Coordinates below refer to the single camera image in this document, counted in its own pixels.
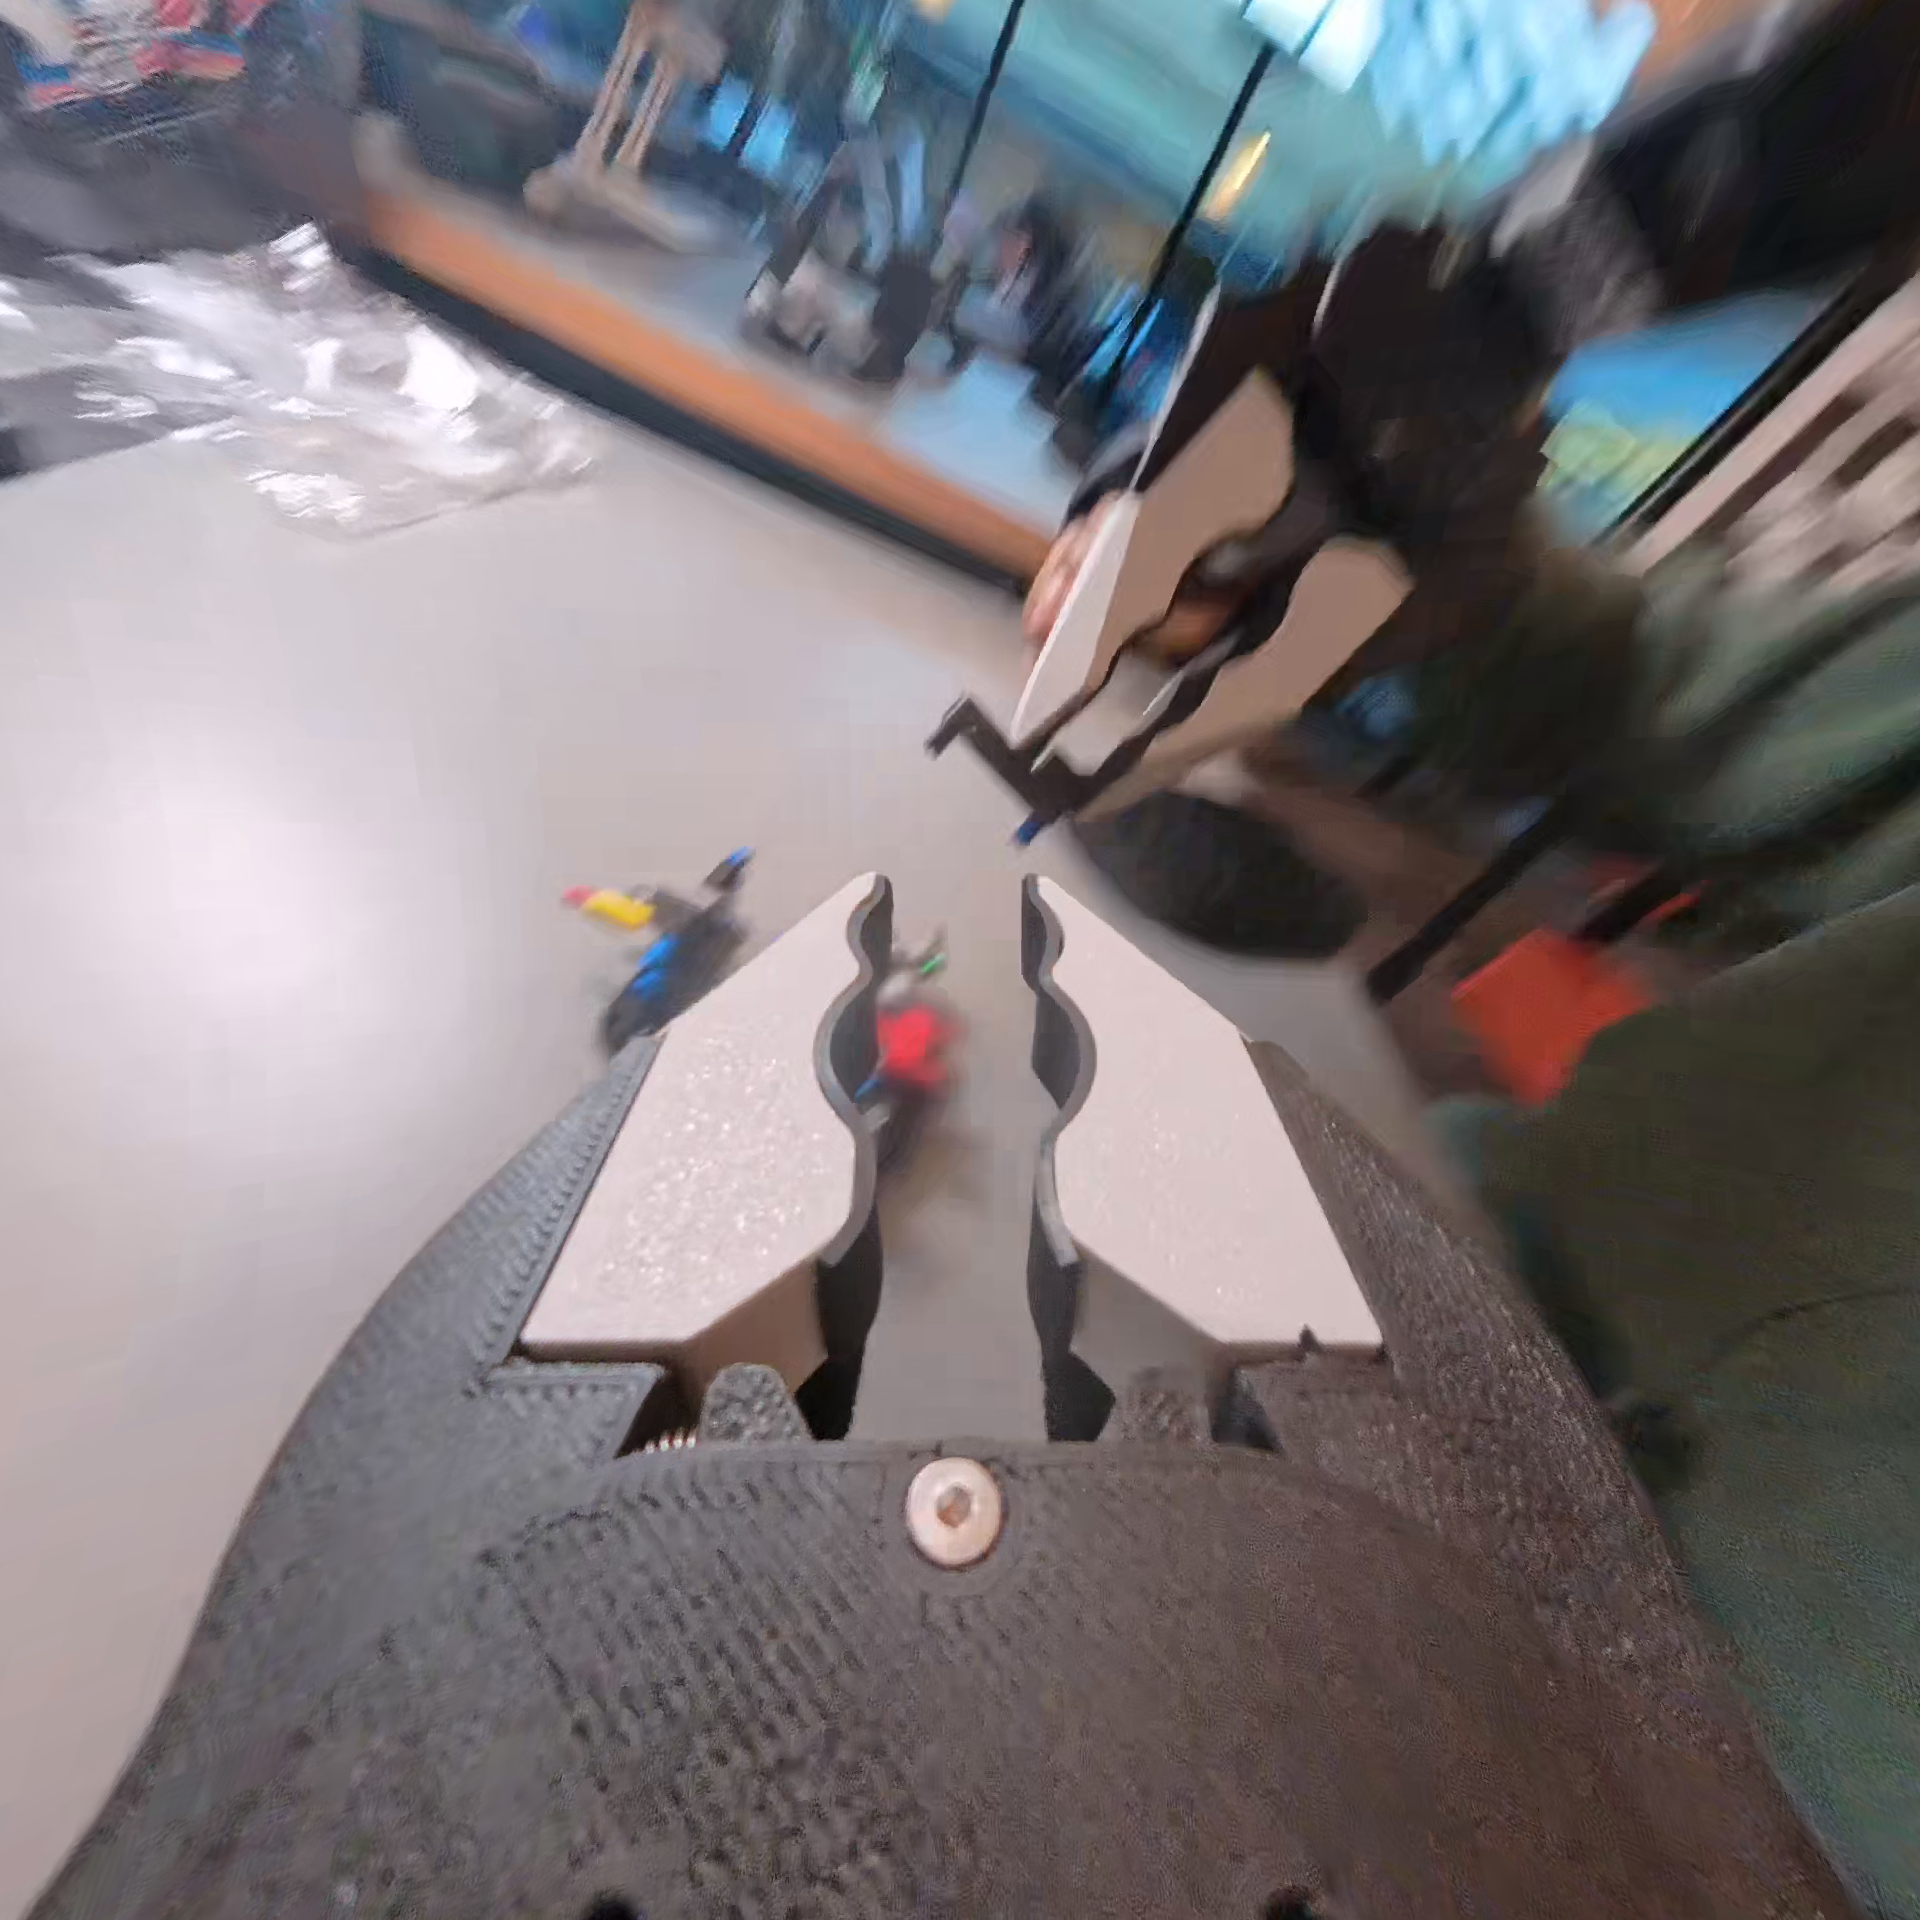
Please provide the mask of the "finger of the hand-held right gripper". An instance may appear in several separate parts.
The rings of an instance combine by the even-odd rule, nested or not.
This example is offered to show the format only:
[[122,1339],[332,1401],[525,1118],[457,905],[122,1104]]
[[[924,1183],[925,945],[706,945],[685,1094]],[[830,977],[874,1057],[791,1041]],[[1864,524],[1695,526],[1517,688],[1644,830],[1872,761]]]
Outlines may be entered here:
[[1385,547],[1332,539],[1312,556],[1287,611],[1249,651],[1196,665],[1093,777],[1069,816],[1102,820],[1182,784],[1279,730],[1400,609],[1410,576]]
[[1095,695],[1119,651],[1156,626],[1196,562],[1272,520],[1294,484],[1290,408],[1247,374],[1185,444],[1095,514],[1022,688],[1015,746],[1036,746]]

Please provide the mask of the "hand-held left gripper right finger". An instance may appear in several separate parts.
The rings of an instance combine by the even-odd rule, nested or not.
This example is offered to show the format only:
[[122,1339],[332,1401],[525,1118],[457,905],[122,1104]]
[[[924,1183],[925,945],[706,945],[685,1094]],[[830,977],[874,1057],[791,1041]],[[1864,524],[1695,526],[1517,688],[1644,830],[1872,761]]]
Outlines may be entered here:
[[1141,1377],[1220,1418],[1240,1367],[1372,1363],[1385,1335],[1254,1046],[1055,881],[1024,878],[1037,1155],[1025,1299],[1048,1419]]

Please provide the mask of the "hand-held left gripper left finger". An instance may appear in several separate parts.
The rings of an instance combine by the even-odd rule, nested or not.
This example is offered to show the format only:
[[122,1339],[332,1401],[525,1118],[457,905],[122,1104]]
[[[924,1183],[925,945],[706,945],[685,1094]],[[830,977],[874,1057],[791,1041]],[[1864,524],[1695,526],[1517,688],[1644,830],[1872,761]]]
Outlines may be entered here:
[[854,1094],[894,887],[864,872],[696,1000],[642,1055],[519,1326],[530,1361],[730,1366],[800,1387],[830,1361],[823,1286],[874,1220]]

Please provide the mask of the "lego chassis assembly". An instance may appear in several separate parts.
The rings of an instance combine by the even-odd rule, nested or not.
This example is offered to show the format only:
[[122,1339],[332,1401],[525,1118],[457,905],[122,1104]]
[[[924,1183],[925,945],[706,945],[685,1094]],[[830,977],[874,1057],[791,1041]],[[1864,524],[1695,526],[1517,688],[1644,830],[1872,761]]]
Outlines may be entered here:
[[[727,856],[695,897],[657,887],[566,887],[566,911],[638,940],[631,971],[596,1022],[602,1058],[661,1034],[730,971],[746,943],[735,895],[750,865],[750,848]],[[884,1172],[911,1160],[952,1088],[959,1022],[938,987],[945,967],[945,931],[934,929],[919,946],[896,946],[878,985],[874,1067],[854,1104],[872,1132]]]

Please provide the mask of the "black lego beam subassembly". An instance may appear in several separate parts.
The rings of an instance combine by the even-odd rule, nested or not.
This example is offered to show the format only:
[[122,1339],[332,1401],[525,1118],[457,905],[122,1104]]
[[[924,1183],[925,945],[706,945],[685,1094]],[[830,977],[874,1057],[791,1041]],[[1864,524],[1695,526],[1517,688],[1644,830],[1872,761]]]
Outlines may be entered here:
[[973,695],[954,699],[925,737],[925,756],[967,753],[1018,804],[1015,843],[1118,819],[1150,799],[1189,790],[1225,750],[1193,744],[1193,720],[1225,665],[1217,647],[1177,664],[1119,660],[1069,698],[1033,737]]

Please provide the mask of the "lego set box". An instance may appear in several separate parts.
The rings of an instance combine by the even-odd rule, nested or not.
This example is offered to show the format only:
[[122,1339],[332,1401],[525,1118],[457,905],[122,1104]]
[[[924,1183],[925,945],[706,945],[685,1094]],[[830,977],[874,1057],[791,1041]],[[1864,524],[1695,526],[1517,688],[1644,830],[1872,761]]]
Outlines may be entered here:
[[239,82],[269,3],[5,3],[5,108],[63,112]]

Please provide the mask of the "person's right hand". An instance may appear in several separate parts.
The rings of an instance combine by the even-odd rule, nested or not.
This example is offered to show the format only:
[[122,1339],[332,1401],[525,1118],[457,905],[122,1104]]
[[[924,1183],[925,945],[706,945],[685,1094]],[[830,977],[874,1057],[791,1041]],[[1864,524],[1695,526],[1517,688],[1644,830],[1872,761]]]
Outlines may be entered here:
[[1052,539],[1044,560],[1036,569],[1022,607],[1022,638],[1030,649],[1039,649],[1052,634],[1064,598],[1085,564],[1093,531],[1093,514],[1069,521]]

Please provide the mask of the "orange object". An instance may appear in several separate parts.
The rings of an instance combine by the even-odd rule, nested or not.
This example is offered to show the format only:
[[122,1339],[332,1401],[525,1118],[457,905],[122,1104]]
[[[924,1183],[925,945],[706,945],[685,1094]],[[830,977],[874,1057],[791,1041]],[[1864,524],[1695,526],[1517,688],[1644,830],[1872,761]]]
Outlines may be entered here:
[[1526,1110],[1558,1098],[1604,1031],[1661,1000],[1628,943],[1695,905],[1698,890],[1646,872],[1573,929],[1533,929],[1454,985],[1454,1020],[1495,1088]]

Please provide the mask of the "framed white poster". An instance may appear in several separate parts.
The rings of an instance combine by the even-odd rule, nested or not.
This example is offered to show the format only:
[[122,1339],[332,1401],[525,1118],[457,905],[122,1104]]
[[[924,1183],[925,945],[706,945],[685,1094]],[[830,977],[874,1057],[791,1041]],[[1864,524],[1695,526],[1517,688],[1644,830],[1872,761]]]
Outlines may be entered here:
[[1918,572],[1918,280],[1617,543],[1638,579],[1702,564],[1745,598],[1848,594]]

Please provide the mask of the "person's green sweatshirt torso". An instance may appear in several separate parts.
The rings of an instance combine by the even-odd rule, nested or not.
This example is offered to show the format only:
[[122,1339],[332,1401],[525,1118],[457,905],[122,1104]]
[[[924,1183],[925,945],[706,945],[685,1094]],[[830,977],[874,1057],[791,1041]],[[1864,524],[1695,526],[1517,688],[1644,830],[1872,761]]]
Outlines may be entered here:
[[1918,902],[1604,1030],[1538,1110],[1437,1103],[1874,1916],[1918,1912]]

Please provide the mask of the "white wooden stand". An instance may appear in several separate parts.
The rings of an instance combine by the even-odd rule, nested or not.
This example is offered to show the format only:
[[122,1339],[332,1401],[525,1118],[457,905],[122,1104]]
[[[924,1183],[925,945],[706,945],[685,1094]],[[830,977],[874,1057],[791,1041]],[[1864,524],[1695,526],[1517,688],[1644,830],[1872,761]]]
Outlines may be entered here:
[[696,199],[646,184],[645,166],[668,110],[709,84],[724,44],[684,6],[633,3],[574,144],[527,177],[525,210],[544,225],[615,225],[671,257],[711,254],[721,225]]

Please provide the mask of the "crumpled clear plastic bag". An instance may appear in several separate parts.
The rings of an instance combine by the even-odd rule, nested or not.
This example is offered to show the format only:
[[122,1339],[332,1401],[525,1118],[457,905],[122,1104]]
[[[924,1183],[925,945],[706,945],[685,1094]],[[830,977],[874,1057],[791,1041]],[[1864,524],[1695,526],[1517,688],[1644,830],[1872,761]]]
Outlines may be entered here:
[[346,273],[316,227],[134,266],[5,233],[2,411],[5,479],[201,444],[332,538],[576,484],[602,446],[576,406]]

